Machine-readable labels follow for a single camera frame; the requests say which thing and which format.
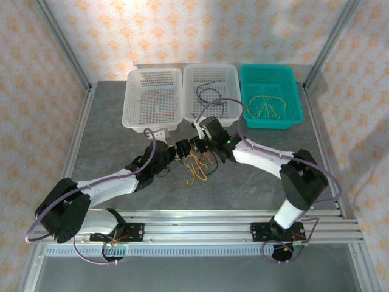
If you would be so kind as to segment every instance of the black wire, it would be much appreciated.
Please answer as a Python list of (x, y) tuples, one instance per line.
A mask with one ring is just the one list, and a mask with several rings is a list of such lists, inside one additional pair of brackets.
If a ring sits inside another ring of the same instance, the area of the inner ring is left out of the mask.
[(212, 103), (212, 105), (210, 105), (209, 107), (211, 106), (215, 106), (215, 105), (221, 105), (222, 106), (222, 113), (221, 113), (221, 117), (220, 119), (223, 118), (223, 115), (224, 115), (224, 105), (227, 103), (227, 102), (221, 102), (220, 100), (216, 103), (213, 103), (212, 101), (208, 101), (208, 100), (205, 100), (201, 97), (201, 94), (204, 92), (204, 91), (207, 91), (207, 90), (212, 90), (212, 91), (215, 91), (219, 94), (219, 97), (222, 98), (221, 94), (219, 91), (217, 91), (216, 89), (214, 88), (205, 88), (203, 89), (200, 93), (199, 93), (199, 88), (201, 86), (205, 86), (205, 85), (209, 85), (209, 84), (212, 84), (212, 83), (215, 83), (215, 82), (208, 82), (208, 83), (204, 83), (204, 84), (201, 84), (199, 85), (197, 88), (196, 88), (196, 95), (197, 95), (197, 98), (198, 98), (198, 102), (203, 106), (203, 107), (206, 107), (206, 105), (204, 103)]
[(212, 170), (210, 173), (204, 173), (205, 175), (211, 175), (212, 173), (214, 173), (216, 171), (216, 169), (218, 169), (218, 166), (219, 166), (219, 163), (218, 163), (218, 159), (216, 158), (216, 155), (214, 154), (214, 152), (211, 152), (213, 157), (215, 157), (215, 161), (216, 161), (216, 167), (214, 170)]
[(164, 178), (165, 176), (167, 176), (167, 175), (169, 174), (169, 172), (170, 172), (170, 168), (167, 167), (166, 169), (168, 170), (168, 172), (166, 172), (165, 175), (162, 175), (162, 176), (157, 176), (157, 175), (156, 175), (156, 178)]

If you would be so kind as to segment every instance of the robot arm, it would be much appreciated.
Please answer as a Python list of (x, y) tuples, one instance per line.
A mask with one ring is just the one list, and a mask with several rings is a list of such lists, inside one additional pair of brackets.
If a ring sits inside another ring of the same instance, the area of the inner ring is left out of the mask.
[[(198, 137), (189, 141), (181, 140), (175, 146), (168, 146), (164, 141), (156, 141), (156, 151), (151, 162), (136, 175), (132, 175), (132, 172), (145, 165), (151, 155), (152, 144), (146, 148), (143, 156), (139, 156), (132, 164), (113, 175), (80, 182), (74, 182), (70, 178), (62, 179), (36, 210), (36, 217), (59, 197), (83, 187), (82, 191), (63, 200), (43, 217), (41, 223), (48, 233), (57, 243), (64, 243), (76, 234), (86, 233), (121, 237), (126, 231), (126, 222), (115, 210), (94, 212), (89, 209), (111, 198), (142, 190), (171, 162), (188, 156), (192, 149), (200, 153), (212, 151), (222, 162), (230, 160), (249, 164), (281, 179), (286, 200), (270, 221), (270, 230), (275, 238), (282, 238), (328, 185), (322, 172), (291, 159), (279, 159), (254, 150), (237, 134), (230, 136), (215, 117), (203, 119), (196, 128), (201, 131)], [(279, 153), (280, 157), (294, 156), (316, 164), (305, 150), (293, 153), (266, 149)]]

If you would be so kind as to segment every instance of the orange floral wallpaper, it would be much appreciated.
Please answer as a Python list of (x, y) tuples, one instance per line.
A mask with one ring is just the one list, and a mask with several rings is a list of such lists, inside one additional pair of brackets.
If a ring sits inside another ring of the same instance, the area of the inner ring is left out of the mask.
[(304, 81), (346, 0), (47, 3), (90, 82), (161, 63), (289, 64)]
[(326, 152), (389, 291), (389, 2), (362, 1), (309, 93)]
[(31, 0), (2, 1), (0, 19), (0, 290), (14, 291), (85, 91)]

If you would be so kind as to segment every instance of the gray tabletop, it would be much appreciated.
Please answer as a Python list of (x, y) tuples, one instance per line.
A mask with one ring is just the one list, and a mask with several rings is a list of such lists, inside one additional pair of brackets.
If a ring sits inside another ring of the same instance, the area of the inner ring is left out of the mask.
[[(72, 179), (95, 179), (117, 172), (142, 155), (150, 144), (142, 133), (123, 127), (122, 111), (126, 81), (98, 82), (88, 120), (78, 151)], [(284, 151), (301, 148), (311, 152), (323, 165), (306, 102), (300, 92), (304, 122), (288, 130), (247, 128), (243, 133), (256, 143)], [(236, 123), (227, 128), (236, 133)], [(168, 143), (189, 139), (196, 130), (183, 121), (170, 132)], [(222, 164), (208, 181), (197, 179), (189, 186), (185, 180), (191, 174), (185, 166), (174, 162), (167, 176), (156, 178), (152, 185), (140, 192), (120, 196), (97, 208), (113, 207), (121, 210), (277, 210), (285, 199), (281, 181), (255, 167), (227, 162)], [(330, 198), (329, 187), (320, 198)], [(321, 204), (318, 209), (334, 209), (333, 203)]]

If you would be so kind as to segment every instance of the plastic basket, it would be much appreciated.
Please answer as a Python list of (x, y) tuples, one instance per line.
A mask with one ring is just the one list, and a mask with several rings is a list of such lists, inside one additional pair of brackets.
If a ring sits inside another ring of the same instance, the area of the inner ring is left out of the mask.
[(122, 124), (136, 132), (145, 128), (174, 131), (182, 122), (182, 71), (139, 69), (128, 74)]
[[(228, 64), (194, 64), (184, 68), (183, 114), (184, 119), (191, 123), (195, 121), (196, 117), (203, 110), (204, 105), (207, 104), (199, 101), (196, 90), (201, 98), (208, 102), (220, 98), (218, 92), (221, 97), (240, 101), (241, 93), (236, 67)], [(222, 126), (228, 127), (239, 119), (241, 113), (241, 105), (236, 102), (222, 100), (221, 104), (207, 108), (204, 116), (215, 116), (219, 119)]]
[(287, 129), (304, 120), (293, 70), (278, 65), (241, 66), (244, 118), (249, 128)]

